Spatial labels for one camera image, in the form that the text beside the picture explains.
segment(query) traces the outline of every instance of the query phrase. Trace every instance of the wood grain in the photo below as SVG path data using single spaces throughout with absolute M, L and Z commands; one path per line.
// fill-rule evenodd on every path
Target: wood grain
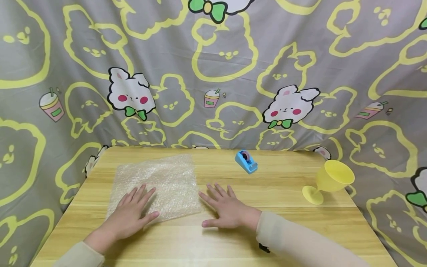
M 105 219 L 116 168 L 126 163 L 193 154 L 200 189 L 218 182 L 231 185 L 240 200 L 304 225 L 350 249 L 371 266 L 396 266 L 345 190 L 323 193 L 325 202 L 315 206 L 301 194 L 304 185 L 315 185 L 324 163 L 317 153 L 250 151 L 258 170 L 248 175 L 235 161 L 237 150 L 181 150 L 112 147 L 106 150 L 75 199 L 35 258 L 33 267 L 52 266 Z M 289 257 L 278 258 L 258 249 L 254 233 L 245 229 L 202 229 L 206 211 L 163 222 L 117 243 L 107 254 L 105 266 L 299 266 Z

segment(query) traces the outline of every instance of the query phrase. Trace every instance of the hand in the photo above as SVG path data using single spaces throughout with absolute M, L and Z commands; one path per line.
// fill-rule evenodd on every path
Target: hand
M 256 231 L 261 211 L 238 200 L 231 186 L 227 186 L 228 193 L 217 183 L 215 187 L 216 190 L 211 185 L 207 185 L 215 199 L 199 192 L 200 197 L 212 206 L 219 216 L 216 220 L 204 221 L 202 227 L 236 228 L 246 226 Z
M 116 207 L 116 210 L 95 231 L 90 233 L 84 242 L 101 254 L 105 254 L 113 243 L 128 238 L 141 230 L 145 225 L 159 216 L 155 211 L 141 218 L 142 210 L 156 188 L 144 195 L 145 184 L 139 189 L 134 188 L 125 194 Z

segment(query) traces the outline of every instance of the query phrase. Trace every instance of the beige sleeve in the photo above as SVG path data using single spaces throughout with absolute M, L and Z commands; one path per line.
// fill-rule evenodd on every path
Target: beige sleeve
M 369 267 L 350 250 L 271 212 L 261 214 L 257 241 L 277 255 L 292 256 L 304 267 Z
M 101 267 L 105 258 L 85 242 L 75 244 L 53 267 Z

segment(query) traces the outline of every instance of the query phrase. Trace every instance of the gray backdrop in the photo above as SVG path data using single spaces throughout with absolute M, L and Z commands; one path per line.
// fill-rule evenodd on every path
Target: gray backdrop
M 341 160 L 398 265 L 427 266 L 427 0 L 213 2 L 0 0 L 0 265 L 132 145 Z

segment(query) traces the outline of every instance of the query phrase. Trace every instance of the yellow goblet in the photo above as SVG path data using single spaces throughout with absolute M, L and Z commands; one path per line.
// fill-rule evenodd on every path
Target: yellow goblet
M 339 191 L 353 182 L 354 173 L 347 165 L 338 160 L 328 160 L 317 173 L 317 188 L 306 185 L 302 188 L 302 194 L 308 202 L 320 205 L 323 203 L 320 191 Z

